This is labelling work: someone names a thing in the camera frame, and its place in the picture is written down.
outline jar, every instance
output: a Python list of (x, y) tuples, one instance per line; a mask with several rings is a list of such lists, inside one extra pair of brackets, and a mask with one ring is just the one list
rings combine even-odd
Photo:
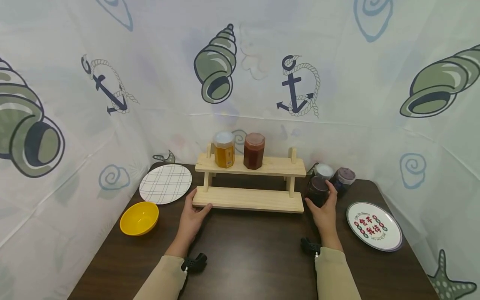
[(313, 173), (315, 176), (320, 176), (324, 180), (330, 180), (333, 175), (334, 171), (331, 166), (326, 164), (318, 164), (313, 168)]
[(309, 198), (317, 207), (322, 207), (328, 198), (328, 185), (321, 176), (314, 176), (307, 185), (305, 198)]
[(243, 149), (243, 164), (250, 170), (257, 170), (264, 160), (265, 137), (259, 133), (249, 133), (245, 136)]
[(235, 137), (231, 132), (221, 131), (213, 138), (215, 163), (221, 168), (229, 168), (235, 163)]
[(335, 175), (330, 179), (330, 182), (337, 191), (338, 199), (345, 195), (356, 178), (355, 172), (349, 168), (340, 168), (335, 172)]

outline fabric wall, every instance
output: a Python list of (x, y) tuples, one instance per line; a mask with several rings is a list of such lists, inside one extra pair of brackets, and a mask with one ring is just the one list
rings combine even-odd
[(439, 297), (479, 297), (480, 2), (0, 5), (0, 300), (66, 299), (149, 166), (219, 130), (374, 181)]

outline beige sleeve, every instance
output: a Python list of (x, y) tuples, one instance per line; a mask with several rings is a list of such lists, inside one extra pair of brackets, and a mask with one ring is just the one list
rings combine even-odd
[(315, 269), (319, 300), (360, 300), (343, 252), (322, 247), (315, 258)]
[(164, 255), (133, 300), (177, 300), (187, 274), (181, 270), (184, 259)]

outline yellow bowl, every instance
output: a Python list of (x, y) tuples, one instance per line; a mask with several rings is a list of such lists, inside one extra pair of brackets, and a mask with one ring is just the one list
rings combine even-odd
[(158, 207), (152, 202), (139, 202), (132, 205), (120, 219), (120, 230), (126, 235), (143, 235), (158, 221)]

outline table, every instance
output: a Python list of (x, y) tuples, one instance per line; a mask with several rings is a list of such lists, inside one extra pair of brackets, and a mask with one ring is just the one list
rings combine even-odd
[[(156, 163), (156, 168), (165, 163)], [(203, 184), (193, 165), (192, 187)], [(296, 181), (304, 192), (307, 179)], [(217, 174), (213, 186), (285, 190), (280, 177)], [(142, 201), (138, 190), (125, 209)], [(346, 209), (368, 201), (390, 211), (376, 185), (357, 180), (337, 203), (337, 228), (361, 297), (435, 299), (438, 297), (409, 244), (393, 253), (375, 250), (350, 230)], [(115, 224), (69, 299), (131, 300), (175, 237), (184, 198), (162, 205), (156, 227), (140, 237), (124, 235)], [(320, 241), (312, 218), (304, 214), (212, 209), (192, 246), (190, 257), (208, 256), (202, 273), (189, 274), (181, 300), (317, 299), (313, 258), (300, 238)]]

